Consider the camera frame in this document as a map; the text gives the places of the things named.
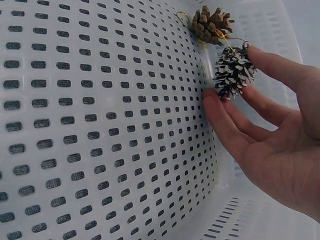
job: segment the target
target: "gold string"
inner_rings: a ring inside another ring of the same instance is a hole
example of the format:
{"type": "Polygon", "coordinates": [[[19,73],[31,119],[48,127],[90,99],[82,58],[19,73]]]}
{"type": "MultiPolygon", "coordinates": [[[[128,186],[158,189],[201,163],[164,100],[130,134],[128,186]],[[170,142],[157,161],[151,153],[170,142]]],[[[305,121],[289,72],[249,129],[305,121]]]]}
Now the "gold string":
{"type": "Polygon", "coordinates": [[[227,37],[226,37],[227,34],[223,34],[223,32],[220,31],[219,29],[216,29],[216,30],[215,30],[215,33],[218,35],[218,37],[219,37],[220,39],[225,40],[226,44],[227,44],[228,47],[232,50],[232,52],[234,52],[235,54],[237,54],[237,51],[231,46],[231,44],[230,44],[229,41],[227,40],[227,37]]]}
{"type": "Polygon", "coordinates": [[[187,13],[185,13],[184,11],[178,11],[178,12],[175,14],[175,16],[179,19],[179,21],[182,23],[182,25],[183,25],[184,27],[189,28],[190,18],[189,18],[189,16],[188,16],[187,13]],[[184,16],[187,18],[187,23],[186,23],[187,26],[184,24],[184,22],[181,20],[181,18],[178,16],[178,14],[182,14],[182,15],[184,15],[184,16]]]}

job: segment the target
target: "white plastic surface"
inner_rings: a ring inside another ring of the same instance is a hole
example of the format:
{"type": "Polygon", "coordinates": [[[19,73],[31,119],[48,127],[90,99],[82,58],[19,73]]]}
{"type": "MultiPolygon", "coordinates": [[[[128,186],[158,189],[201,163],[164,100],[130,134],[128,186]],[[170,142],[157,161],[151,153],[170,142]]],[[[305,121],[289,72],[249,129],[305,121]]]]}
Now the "white plastic surface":
{"type": "MultiPolygon", "coordinates": [[[[300,60],[277,0],[0,1],[1,240],[301,239],[286,221],[317,238],[246,181],[205,119],[222,48],[174,16],[202,4],[231,12],[233,36],[300,60]]],[[[296,106],[274,80],[255,85],[296,106]]]]}

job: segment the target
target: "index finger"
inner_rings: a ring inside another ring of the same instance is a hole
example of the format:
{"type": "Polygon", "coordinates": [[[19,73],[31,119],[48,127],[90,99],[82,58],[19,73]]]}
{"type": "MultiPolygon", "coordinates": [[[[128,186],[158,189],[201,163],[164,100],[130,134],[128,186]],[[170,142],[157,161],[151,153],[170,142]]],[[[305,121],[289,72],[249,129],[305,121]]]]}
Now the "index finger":
{"type": "Polygon", "coordinates": [[[316,67],[299,64],[279,55],[261,51],[254,46],[249,47],[248,55],[254,66],[271,78],[284,83],[294,92],[301,82],[317,72],[316,67]]]}
{"type": "Polygon", "coordinates": [[[234,159],[240,161],[254,140],[239,131],[213,89],[204,92],[203,105],[206,117],[222,145],[234,159]]]}

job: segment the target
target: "perforated plastic wall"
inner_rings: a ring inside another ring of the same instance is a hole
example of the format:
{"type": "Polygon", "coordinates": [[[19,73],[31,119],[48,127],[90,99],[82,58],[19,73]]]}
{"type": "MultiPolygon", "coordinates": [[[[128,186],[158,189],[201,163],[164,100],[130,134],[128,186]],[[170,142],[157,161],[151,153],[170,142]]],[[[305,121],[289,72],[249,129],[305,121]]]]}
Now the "perforated plastic wall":
{"type": "Polygon", "coordinates": [[[164,236],[215,185],[198,43],[161,1],[0,1],[0,239],[164,236]]]}

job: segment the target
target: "finger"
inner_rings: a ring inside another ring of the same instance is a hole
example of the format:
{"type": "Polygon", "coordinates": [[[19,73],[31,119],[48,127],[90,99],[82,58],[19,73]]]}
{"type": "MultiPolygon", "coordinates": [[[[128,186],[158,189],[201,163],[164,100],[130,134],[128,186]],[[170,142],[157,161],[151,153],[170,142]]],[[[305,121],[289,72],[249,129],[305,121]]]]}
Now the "finger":
{"type": "Polygon", "coordinates": [[[250,143],[227,114],[217,93],[208,91],[210,94],[206,92],[203,100],[206,117],[226,150],[236,160],[241,160],[250,143]]]}
{"type": "Polygon", "coordinates": [[[251,84],[243,90],[242,97],[261,117],[277,127],[294,111],[275,103],[251,84]]]}
{"type": "Polygon", "coordinates": [[[284,83],[294,92],[301,82],[308,80],[309,76],[319,74],[316,67],[305,66],[279,55],[263,52],[254,46],[249,47],[248,55],[253,65],[271,78],[284,83]]]}
{"type": "Polygon", "coordinates": [[[260,126],[254,125],[248,118],[245,117],[236,106],[226,101],[223,103],[225,111],[228,113],[236,127],[244,134],[253,138],[254,140],[261,142],[269,138],[272,134],[271,131],[266,130],[260,126]]]}

